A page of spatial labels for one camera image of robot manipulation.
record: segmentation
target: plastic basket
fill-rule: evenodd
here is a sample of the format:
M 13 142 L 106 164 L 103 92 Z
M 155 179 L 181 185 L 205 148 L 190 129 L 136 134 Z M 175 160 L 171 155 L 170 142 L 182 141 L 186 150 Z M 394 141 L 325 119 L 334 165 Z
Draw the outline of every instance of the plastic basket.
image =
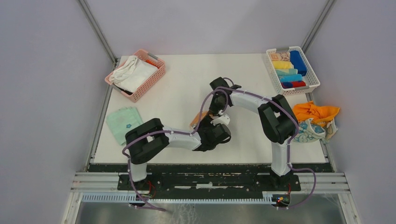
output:
M 138 50 L 133 55 L 138 56 L 138 58 L 143 61 L 148 60 L 149 63 L 156 66 L 158 70 L 153 75 L 151 75 L 150 78 L 148 78 L 141 86 L 139 86 L 139 88 L 137 88 L 137 90 L 133 92 L 132 95 L 124 92 L 122 89 L 118 88 L 109 81 L 109 77 L 113 74 L 113 72 L 106 76 L 105 81 L 115 90 L 119 91 L 122 95 L 130 99 L 132 102 L 136 103 L 140 99 L 140 97 L 142 97 L 162 76 L 164 76 L 165 62 L 143 49 Z
M 297 50 L 300 53 L 300 56 L 303 59 L 305 66 L 307 67 L 307 74 L 303 77 L 303 81 L 306 83 L 306 86 L 284 89 L 281 85 L 281 82 L 279 81 L 278 75 L 276 75 L 276 71 L 271 62 L 269 54 L 276 52 L 292 51 L 292 50 Z M 268 74 L 271 77 L 272 84 L 274 85 L 277 93 L 282 94 L 284 96 L 309 93 L 312 92 L 316 87 L 320 86 L 318 77 L 315 75 L 311 65 L 309 64 L 307 58 L 305 57 L 304 52 L 301 50 L 301 47 L 288 47 L 283 49 L 267 50 L 265 66 L 267 67 Z

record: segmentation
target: table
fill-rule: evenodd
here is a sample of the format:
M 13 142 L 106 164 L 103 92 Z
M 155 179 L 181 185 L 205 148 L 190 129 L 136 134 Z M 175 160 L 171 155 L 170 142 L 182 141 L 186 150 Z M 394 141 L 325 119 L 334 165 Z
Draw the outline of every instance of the table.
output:
M 143 122 L 160 118 L 164 125 L 189 129 L 189 124 L 211 92 L 209 83 L 218 77 L 228 77 L 243 90 L 273 97 L 276 91 L 264 64 L 264 54 L 160 55 L 166 62 L 166 74 L 137 102 L 133 103 L 112 90 L 108 114 L 126 106 L 137 107 Z M 286 97 L 290 106 L 307 102 L 305 94 Z M 260 118 L 246 109 L 233 106 L 226 111 L 231 141 L 207 152 L 166 148 L 148 163 L 166 164 L 255 164 L 271 163 L 271 143 L 264 135 Z M 126 163 L 120 146 L 106 122 L 100 134 L 94 163 Z M 291 162 L 325 163 L 319 141 L 291 144 Z

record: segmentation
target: light blue towel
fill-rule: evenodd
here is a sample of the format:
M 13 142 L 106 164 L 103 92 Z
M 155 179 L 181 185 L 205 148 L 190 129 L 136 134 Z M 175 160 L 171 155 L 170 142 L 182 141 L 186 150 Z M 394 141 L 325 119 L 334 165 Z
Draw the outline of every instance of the light blue towel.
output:
M 136 107 L 124 107 L 109 114 L 106 123 L 118 144 L 125 145 L 125 134 L 143 124 Z
M 289 76 L 297 74 L 297 69 L 275 69 L 278 76 Z
M 279 81 L 281 81 L 281 83 L 295 82 L 295 81 L 303 80 L 303 77 L 301 76 L 301 74 L 295 74 L 295 75 L 289 75 L 289 76 L 278 76 L 278 77 L 279 77 Z

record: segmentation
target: robotic arm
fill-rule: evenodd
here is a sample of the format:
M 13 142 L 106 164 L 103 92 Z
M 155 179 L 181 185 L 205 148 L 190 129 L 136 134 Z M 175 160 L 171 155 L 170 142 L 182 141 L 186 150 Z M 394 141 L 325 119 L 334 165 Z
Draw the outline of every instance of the robotic arm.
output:
M 216 92 L 209 106 L 209 112 L 205 115 L 196 132 L 188 132 L 164 126 L 160 119 L 151 119 L 139 127 L 126 134 L 127 144 L 152 132 L 152 140 L 143 138 L 130 146 L 131 172 L 134 182 L 146 178 L 147 162 L 156 156 L 166 147 L 179 147 L 192 151 L 213 150 L 218 144 L 230 141 L 231 133 L 227 128 L 229 117 L 223 113 L 223 109 L 228 102 L 228 106 L 240 106 L 248 109 L 260 116 L 263 131 L 272 142 L 272 164 L 273 172 L 279 177 L 285 176 L 290 168 L 287 164 L 287 143 L 285 142 L 296 131 L 293 122 L 277 107 L 268 103 L 262 98 L 244 94 L 240 91 L 233 91 L 241 88 L 239 85 L 229 86 L 227 82 L 219 77 L 210 83 L 213 90 L 225 88 L 223 92 Z M 291 110 L 286 98 L 277 95 L 272 98 L 287 113 L 297 120 Z

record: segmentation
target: white cloth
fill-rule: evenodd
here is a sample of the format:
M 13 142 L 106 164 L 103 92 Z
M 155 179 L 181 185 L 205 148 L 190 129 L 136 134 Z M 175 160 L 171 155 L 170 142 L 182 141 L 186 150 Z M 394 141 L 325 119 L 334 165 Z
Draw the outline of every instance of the white cloth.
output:
M 157 70 L 156 66 L 140 60 L 137 56 L 129 56 L 123 66 L 114 70 L 109 81 L 124 90 L 135 92 Z

